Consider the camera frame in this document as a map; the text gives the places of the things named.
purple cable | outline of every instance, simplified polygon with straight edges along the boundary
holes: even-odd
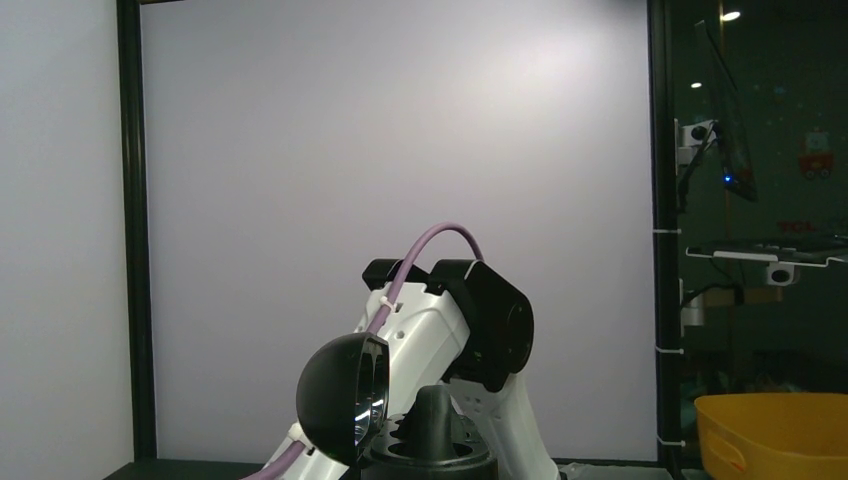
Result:
[[[276,460],[269,463],[267,467],[249,477],[244,477],[242,480],[276,480],[282,474],[286,473],[304,450],[306,450],[306,445],[295,440]]]
[[[388,303],[394,305],[397,301],[400,289],[403,287],[403,282],[406,281],[406,276],[409,275],[409,271],[412,270],[412,264],[415,262],[415,259],[418,258],[421,251],[424,250],[424,246],[427,245],[427,242],[432,240],[436,235],[448,230],[457,232],[465,237],[465,240],[468,241],[468,245],[471,246],[471,250],[474,252],[474,257],[477,258],[477,260],[483,260],[483,252],[480,251],[480,246],[477,244],[477,240],[474,239],[474,236],[471,235],[471,232],[469,232],[468,229],[462,225],[451,222],[434,225],[424,232],[424,235],[421,235],[421,238],[412,245],[412,248],[409,249],[409,253],[407,253],[406,257],[403,259],[403,263],[400,264],[398,273],[395,275],[395,279],[392,281],[389,291],[386,293]],[[374,314],[374,319],[371,320],[371,323],[368,324],[368,328],[365,331],[376,335],[377,332],[383,328],[383,325],[386,324],[386,319],[389,317],[390,313],[392,313],[391,308],[386,305],[381,305],[380,308],[377,309],[377,313]]]

